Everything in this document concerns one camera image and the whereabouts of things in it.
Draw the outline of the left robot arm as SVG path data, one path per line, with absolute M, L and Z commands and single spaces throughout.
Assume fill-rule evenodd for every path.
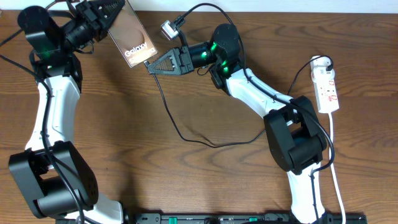
M 17 18 L 32 46 L 28 72 L 39 90 L 34 130 L 9 170 L 32 214 L 57 223 L 126 223 L 120 202 L 98 189 L 73 143 L 83 75 L 78 54 L 104 39 L 124 1 L 82 1 L 67 11 L 30 6 Z

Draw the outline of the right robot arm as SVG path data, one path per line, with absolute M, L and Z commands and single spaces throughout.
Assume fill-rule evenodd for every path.
M 188 45 L 177 21 L 165 21 L 162 33 L 179 38 L 181 46 L 147 64 L 153 76 L 180 76 L 208 67 L 218 89 L 236 98 L 263 118 L 267 142 L 277 165 L 286 171 L 292 194 L 291 212 L 300 223 L 318 223 L 325 213 L 320 201 L 318 172 L 331 139 L 319 123 L 312 102 L 281 94 L 258 79 L 246 66 L 241 37 L 232 23 L 216 27 L 211 39 Z

